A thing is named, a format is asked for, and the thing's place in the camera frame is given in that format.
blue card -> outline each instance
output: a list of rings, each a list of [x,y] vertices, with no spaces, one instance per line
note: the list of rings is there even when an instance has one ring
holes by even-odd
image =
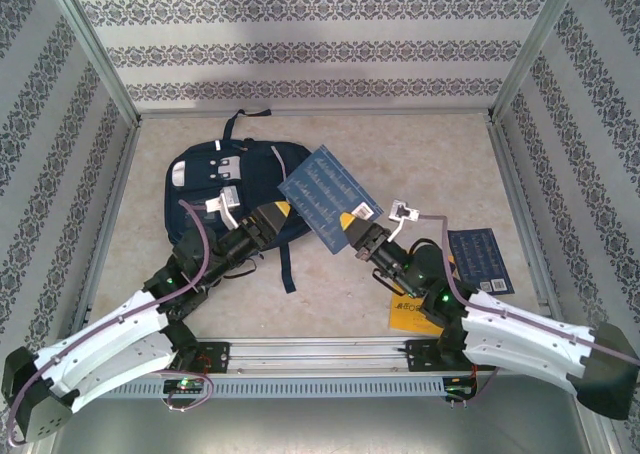
[[[384,211],[356,182],[329,149],[320,146],[278,186],[332,254],[348,242],[340,214],[374,220]]]
[[[513,284],[492,229],[449,231],[449,246],[458,275],[488,294],[513,294]]]

backpack strap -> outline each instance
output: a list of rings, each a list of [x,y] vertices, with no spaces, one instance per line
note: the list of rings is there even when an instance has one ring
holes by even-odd
[[[282,265],[282,284],[287,294],[296,292],[296,285],[293,283],[291,276],[291,252],[289,251],[289,243],[280,246],[280,264]]]
[[[247,117],[265,117],[265,116],[270,116],[271,115],[271,109],[266,109],[264,111],[261,112],[256,112],[254,114],[247,114],[244,109],[239,109],[238,112],[236,112],[225,124],[224,126],[224,134],[222,135],[222,139],[224,140],[228,140],[231,139],[231,133],[233,132],[233,126],[236,123],[236,119],[238,118],[238,116],[242,114],[243,116],[247,116]]]

patterned wallpaper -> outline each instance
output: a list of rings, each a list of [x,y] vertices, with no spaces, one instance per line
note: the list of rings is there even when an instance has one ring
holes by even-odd
[[[502,119],[565,317],[640,352],[640,0],[569,0]],[[640,393],[616,423],[640,452]]]
[[[69,334],[129,126],[55,0],[0,0],[0,72],[4,359]]]
[[[545,0],[81,0],[141,111],[489,107]]]

yellow booklet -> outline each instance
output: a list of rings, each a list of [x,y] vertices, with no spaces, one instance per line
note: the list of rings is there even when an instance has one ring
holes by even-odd
[[[454,262],[452,256],[449,256],[449,260]],[[420,306],[424,299],[411,299],[409,296],[399,296],[397,294],[392,294],[392,296],[391,314],[389,315],[390,328],[419,332],[429,336],[439,336],[442,333],[442,328],[427,321],[424,314],[420,312]]]

gray floral pattern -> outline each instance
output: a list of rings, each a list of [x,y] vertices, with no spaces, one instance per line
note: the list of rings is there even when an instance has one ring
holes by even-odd
[[[533,19],[544,0],[107,0],[94,26],[381,19]]]
[[[59,297],[64,288],[66,275],[80,240],[80,234],[91,207],[91,199],[119,118],[120,112],[115,102],[113,99],[109,99],[89,151],[87,162],[82,170],[82,177],[76,188],[69,215],[62,228],[62,235],[55,248],[55,257],[51,261],[46,281],[42,286],[42,293],[29,324],[29,334],[25,337],[25,345],[31,352],[43,347],[50,330],[50,324],[57,314]]]
[[[117,68],[306,62],[513,61],[519,41],[354,41],[109,48]]]
[[[0,59],[22,29],[37,0],[0,0]]]
[[[44,104],[49,99],[60,70],[75,42],[76,38],[71,27],[64,17],[60,17],[43,51],[38,56],[38,62],[29,74],[27,82],[24,83],[24,88],[18,94],[13,110],[9,112],[2,125],[0,197],[5,193],[4,187],[11,180],[11,173],[15,171],[16,164],[22,157],[26,141],[31,137],[36,121],[42,114]]]
[[[631,399],[629,418],[624,421],[624,427],[629,431],[629,440],[636,452],[640,452],[640,392],[636,388],[635,396]]]
[[[11,306],[15,304],[16,296],[22,287],[22,279],[26,275],[27,267],[31,264],[41,230],[51,210],[62,175],[99,82],[98,74],[89,64],[76,87],[69,108],[47,154],[34,192],[29,198],[28,207],[24,211],[24,217],[20,220],[18,232],[13,236],[14,242],[7,250],[2,271],[0,271],[0,292],[2,292],[0,334],[4,333],[4,325],[11,316]]]
[[[573,226],[573,220],[569,215],[564,196],[560,192],[558,180],[553,172],[551,161],[540,139],[538,127],[531,115],[522,91],[519,91],[514,98],[511,103],[511,109],[518,122],[520,133],[524,138],[542,195],[547,202],[549,214],[555,224],[555,231],[559,242],[562,244],[562,253],[565,256],[568,272],[573,278],[573,284],[582,302],[582,308],[586,313],[587,322],[591,326],[597,327],[600,322],[608,319],[608,315],[602,305],[598,286],[596,286],[593,280],[589,262],[580,244],[580,239],[576,234],[576,229]]]
[[[627,109],[627,102],[616,89],[613,77],[570,6],[560,15],[554,29],[640,196],[638,121]]]
[[[113,194],[113,188],[116,184],[116,179],[118,178],[118,172],[120,172],[120,164],[122,163],[122,158],[126,152],[127,142],[129,140],[129,136],[131,135],[131,129],[127,131],[127,135],[122,141],[122,147],[120,148],[120,154],[118,155],[118,160],[116,162],[116,166],[113,168],[113,176],[111,177],[111,183],[109,184],[109,193],[107,194],[106,200],[104,202],[104,206],[102,208],[102,213],[100,214],[100,221],[98,222],[98,227],[96,228],[96,235],[93,239],[93,245],[91,246],[91,254],[89,254],[89,259],[87,260],[87,265],[85,267],[84,273],[82,274],[82,281],[80,286],[78,287],[77,295],[75,296],[75,303],[73,305],[73,309],[71,311],[71,315],[69,316],[69,324],[66,327],[66,330],[60,333],[60,337],[69,337],[73,334],[73,324],[78,315],[78,307],[80,307],[80,299],[81,295],[84,292],[85,286],[87,285],[87,281],[89,280],[89,271],[91,270],[91,264],[93,263],[93,257],[98,248],[98,241],[100,240],[100,233],[102,232],[102,224],[107,217],[107,210],[109,209],[109,202],[111,201],[111,194]],[[32,335],[27,343],[33,343],[34,345],[41,345],[42,339],[44,337],[42,334],[38,334],[37,336]]]
[[[330,79],[129,84],[134,102],[308,97],[495,96],[502,79]]]
[[[615,268],[616,278],[622,286],[622,294],[627,298],[629,308],[635,313],[635,321],[640,323],[640,262],[629,246],[629,236],[618,220],[616,209],[611,203],[605,185],[600,182],[595,163],[591,160],[587,144],[582,139],[569,105],[543,55],[531,66],[531,75],[576,175],[584,201],[604,243],[609,263]]]
[[[602,0],[620,26],[636,56],[640,56],[640,0]]]
[[[504,125],[504,119],[500,120],[500,127],[502,128],[502,132],[504,133],[504,138],[505,141],[507,142],[507,146],[509,147],[509,153],[511,154],[511,159],[513,160],[513,166],[515,167],[516,170],[516,174],[518,175],[518,180],[520,181],[520,186],[522,187],[522,192],[524,194],[524,199],[527,203],[527,208],[529,209],[529,213],[531,214],[531,222],[533,222],[533,227],[536,231],[536,238],[538,239],[538,246],[540,247],[540,250],[542,251],[542,255],[544,257],[544,262],[545,265],[547,267],[547,271],[549,272],[549,278],[551,279],[551,283],[553,284],[553,290],[556,293],[556,297],[558,298],[558,303],[560,304],[560,308],[563,309],[563,305],[562,305],[562,299],[561,297],[558,295],[559,291],[558,291],[558,283],[556,281],[555,276],[553,275],[553,268],[551,266],[551,262],[549,261],[549,255],[547,254],[547,248],[543,242],[542,239],[542,232],[540,232],[540,226],[538,225],[538,220],[536,219],[536,217],[533,215],[533,206],[531,204],[531,200],[529,199],[529,194],[527,193],[527,190],[525,189],[525,183],[524,183],[524,177],[522,176],[522,172],[520,171],[520,166],[518,165],[518,161],[516,159],[516,156],[513,152],[513,146],[511,144],[511,138],[507,135],[508,131],[506,126]]]

